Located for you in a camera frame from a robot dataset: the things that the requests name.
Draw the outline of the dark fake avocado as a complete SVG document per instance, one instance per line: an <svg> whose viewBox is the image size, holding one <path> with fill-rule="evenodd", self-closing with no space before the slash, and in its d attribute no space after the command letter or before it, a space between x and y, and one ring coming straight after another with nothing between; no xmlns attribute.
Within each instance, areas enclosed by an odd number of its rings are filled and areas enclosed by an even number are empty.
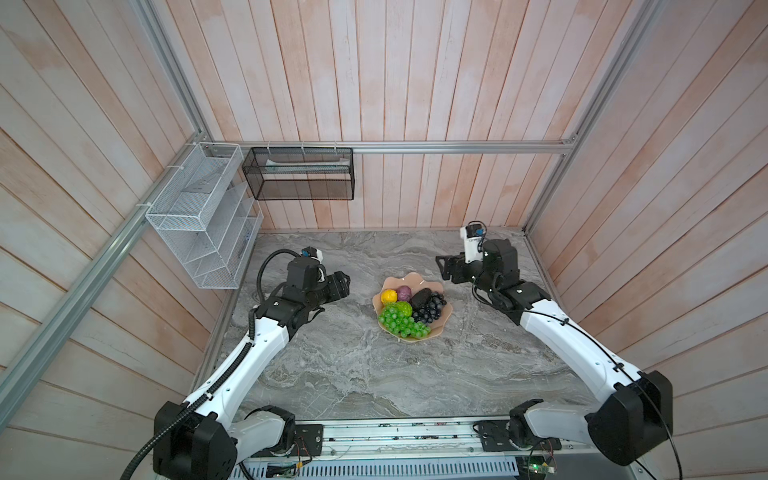
<svg viewBox="0 0 768 480"><path fill-rule="evenodd" d="M414 311L423 309L432 298L432 290L430 288L423 288L415 292L409 301Z"/></svg>

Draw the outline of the dark purple fake grape bunch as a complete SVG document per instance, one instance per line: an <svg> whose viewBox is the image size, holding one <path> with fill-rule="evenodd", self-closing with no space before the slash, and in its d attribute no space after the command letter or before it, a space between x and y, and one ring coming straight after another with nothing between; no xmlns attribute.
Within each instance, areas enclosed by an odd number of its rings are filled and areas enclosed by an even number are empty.
<svg viewBox="0 0 768 480"><path fill-rule="evenodd" d="M432 291L432 298L429 303L423 309L418 311L413 310L412 318L416 322L431 325L440 318L442 310L446 304L447 301L442 293Z"/></svg>

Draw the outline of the yellow fake lemon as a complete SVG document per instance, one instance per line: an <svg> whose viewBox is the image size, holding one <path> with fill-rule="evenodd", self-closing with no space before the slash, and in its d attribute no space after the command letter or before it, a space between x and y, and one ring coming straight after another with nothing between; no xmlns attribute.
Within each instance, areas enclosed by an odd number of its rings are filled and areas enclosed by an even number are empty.
<svg viewBox="0 0 768 480"><path fill-rule="evenodd" d="M383 305L396 303L399 300L398 292L394 289L386 289L381 292L380 300Z"/></svg>

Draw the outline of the purple fake fruit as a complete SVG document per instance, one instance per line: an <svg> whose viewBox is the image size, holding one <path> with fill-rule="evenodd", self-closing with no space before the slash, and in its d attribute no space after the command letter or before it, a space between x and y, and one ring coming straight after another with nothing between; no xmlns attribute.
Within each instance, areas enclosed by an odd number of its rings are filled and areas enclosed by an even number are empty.
<svg viewBox="0 0 768 480"><path fill-rule="evenodd" d="M410 302L413 296L412 289L408 285L401 285L395 289L398 301Z"/></svg>

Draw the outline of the green fake grape bunch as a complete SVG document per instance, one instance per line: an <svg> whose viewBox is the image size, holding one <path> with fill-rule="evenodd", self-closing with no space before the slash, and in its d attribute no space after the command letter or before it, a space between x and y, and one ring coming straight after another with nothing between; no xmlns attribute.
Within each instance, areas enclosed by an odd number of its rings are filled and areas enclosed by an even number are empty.
<svg viewBox="0 0 768 480"><path fill-rule="evenodd" d="M428 325L416 322L412 316L402 316L394 304L384 305L378 314L378 322L385 330L400 338L417 340L424 339L431 333Z"/></svg>

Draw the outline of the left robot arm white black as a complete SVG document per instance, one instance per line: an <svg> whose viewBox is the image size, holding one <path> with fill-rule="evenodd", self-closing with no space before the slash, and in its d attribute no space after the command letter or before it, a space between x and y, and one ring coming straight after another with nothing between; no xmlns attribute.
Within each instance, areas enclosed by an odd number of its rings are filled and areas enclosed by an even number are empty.
<svg viewBox="0 0 768 480"><path fill-rule="evenodd" d="M151 455L153 471L167 479L226 479L257 453L299 452L294 414L268 405L235 418L262 372L299 328L350 293L349 276L328 273L320 250L307 247L290 256L285 281L259 295L236 349L182 403L168 402L158 411L154 435L134 465Z"/></svg>

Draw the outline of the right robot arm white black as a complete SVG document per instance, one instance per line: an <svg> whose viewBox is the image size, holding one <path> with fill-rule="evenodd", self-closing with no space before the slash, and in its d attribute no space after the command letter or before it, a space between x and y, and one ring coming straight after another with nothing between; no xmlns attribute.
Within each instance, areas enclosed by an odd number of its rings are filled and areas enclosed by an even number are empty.
<svg viewBox="0 0 768 480"><path fill-rule="evenodd" d="M518 254L506 240L468 238L464 251L439 256L443 279L468 283L478 301L507 316L548 346L594 396L590 406L532 399L510 411L510 443L532 450L550 439L595 447L628 466L673 439L673 388L660 372L645 373L570 319L539 285L523 279Z"/></svg>

